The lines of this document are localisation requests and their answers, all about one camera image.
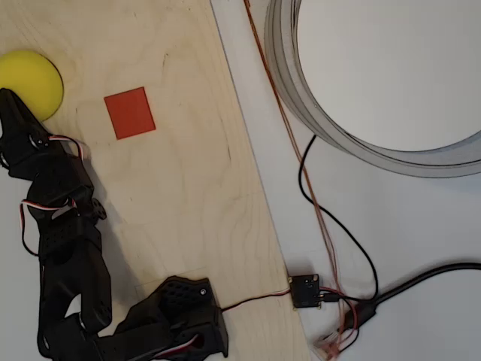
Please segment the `wood grain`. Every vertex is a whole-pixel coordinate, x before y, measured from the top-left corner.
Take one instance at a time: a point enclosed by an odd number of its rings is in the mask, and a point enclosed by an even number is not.
[[[170,275],[209,277],[222,306],[287,287],[208,0],[0,6],[0,54],[33,49],[64,80],[64,102],[45,125],[89,149],[108,214],[100,227],[116,322]],[[104,97],[140,86],[156,131],[118,141]],[[309,359],[288,296],[251,302],[226,321],[229,359]]]

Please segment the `gray tape roll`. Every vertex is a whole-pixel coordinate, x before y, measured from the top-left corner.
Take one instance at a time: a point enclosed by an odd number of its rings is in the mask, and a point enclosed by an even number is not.
[[[301,71],[297,48],[300,3],[301,0],[271,0],[265,20],[269,68],[281,98],[299,120],[330,145],[396,173],[415,177],[461,177],[481,172],[481,132],[448,147],[401,152],[373,146],[340,128],[313,97]]]

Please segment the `black power cable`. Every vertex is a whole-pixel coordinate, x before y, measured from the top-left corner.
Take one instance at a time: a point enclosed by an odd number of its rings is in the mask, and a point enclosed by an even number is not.
[[[302,192],[302,195],[304,196],[304,198],[307,201],[309,201],[309,203],[312,204],[312,205],[314,204],[314,202],[306,194],[306,192],[304,191],[304,186],[302,185],[302,171],[304,170],[304,164],[306,162],[307,154],[309,153],[309,150],[312,147],[315,140],[316,140],[316,135],[314,135],[311,138],[309,144],[306,147],[306,150],[304,151],[304,155],[302,156],[302,160],[301,160],[301,164],[299,165],[299,172],[298,172],[299,188],[301,189],[301,192]],[[371,269],[372,269],[372,272],[373,272],[375,289],[374,289],[374,294],[372,295],[372,297],[370,299],[357,299],[356,297],[350,297],[350,296],[345,296],[344,298],[352,300],[352,301],[357,301],[357,302],[374,300],[377,297],[377,295],[379,294],[379,279],[377,277],[376,266],[374,265],[372,259],[369,257],[368,252],[366,252],[366,250],[361,246],[361,244],[358,242],[358,240],[355,239],[354,235],[352,235],[352,233],[346,228],[346,226],[343,225],[329,210],[322,207],[321,205],[319,205],[319,209],[321,211],[323,211],[324,213],[326,213],[335,223],[338,224],[338,226],[340,228],[343,229],[343,231],[349,236],[349,238],[351,238],[351,240],[354,242],[354,244],[359,248],[359,250],[362,252],[362,254],[364,254],[364,256],[366,257],[366,260],[369,262],[369,265],[371,266]]]
[[[467,270],[467,269],[481,271],[481,263],[459,262],[459,263],[452,263],[449,265],[441,265],[439,267],[429,269],[426,272],[423,272],[420,275],[417,275],[414,278],[411,278],[410,280],[400,284],[399,286],[396,286],[390,289],[389,291],[382,293],[381,295],[376,297],[376,299],[374,300],[374,303],[376,306],[378,306],[381,303],[391,299],[392,297],[397,296],[399,293],[403,293],[404,291],[410,289],[411,287],[416,286],[417,284],[420,284],[423,281],[426,281],[431,277],[441,275],[446,272],[461,271],[461,270]]]

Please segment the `red paper square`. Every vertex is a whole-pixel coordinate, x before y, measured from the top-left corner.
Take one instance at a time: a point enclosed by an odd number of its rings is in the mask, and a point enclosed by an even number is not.
[[[143,87],[104,98],[117,139],[156,130]]]

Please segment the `yellow foam ball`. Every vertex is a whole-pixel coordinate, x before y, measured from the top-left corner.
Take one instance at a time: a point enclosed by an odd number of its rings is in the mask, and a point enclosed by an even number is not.
[[[40,121],[50,118],[62,103],[63,82],[56,67],[29,50],[0,57],[1,88],[15,92]]]

